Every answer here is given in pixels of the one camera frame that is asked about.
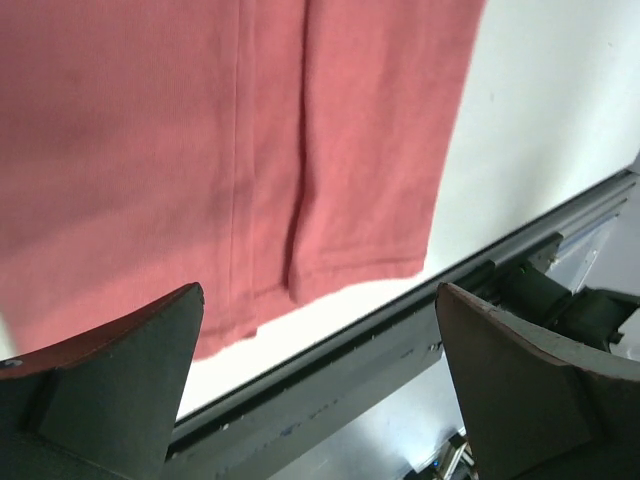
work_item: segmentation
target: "screw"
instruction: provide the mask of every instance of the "screw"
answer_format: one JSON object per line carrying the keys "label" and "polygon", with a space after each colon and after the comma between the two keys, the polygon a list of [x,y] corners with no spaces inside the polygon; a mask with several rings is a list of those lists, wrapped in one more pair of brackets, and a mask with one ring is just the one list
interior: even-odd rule
{"label": "screw", "polygon": [[9,360],[5,360],[0,362],[0,368],[14,368],[19,367],[24,362],[22,360],[18,360],[17,358],[10,358]]}

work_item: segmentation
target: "red fabric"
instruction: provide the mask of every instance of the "red fabric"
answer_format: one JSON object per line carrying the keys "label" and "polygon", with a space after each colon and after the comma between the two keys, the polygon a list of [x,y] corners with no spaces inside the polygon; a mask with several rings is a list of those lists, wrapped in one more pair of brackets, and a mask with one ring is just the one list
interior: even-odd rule
{"label": "red fabric", "polygon": [[416,273],[481,9],[4,0],[0,312],[21,349],[199,281],[202,357]]}

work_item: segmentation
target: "white surface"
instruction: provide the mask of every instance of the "white surface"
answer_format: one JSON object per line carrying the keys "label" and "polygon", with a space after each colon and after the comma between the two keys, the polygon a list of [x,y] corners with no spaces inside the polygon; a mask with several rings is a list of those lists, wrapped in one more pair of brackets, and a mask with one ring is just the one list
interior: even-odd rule
{"label": "white surface", "polygon": [[0,314],[0,360],[15,357],[16,355],[17,351],[11,341],[11,335],[9,335],[2,314]]}
{"label": "white surface", "polygon": [[347,288],[195,363],[179,416],[633,162],[640,148],[639,19],[637,0],[489,1],[425,271]]}

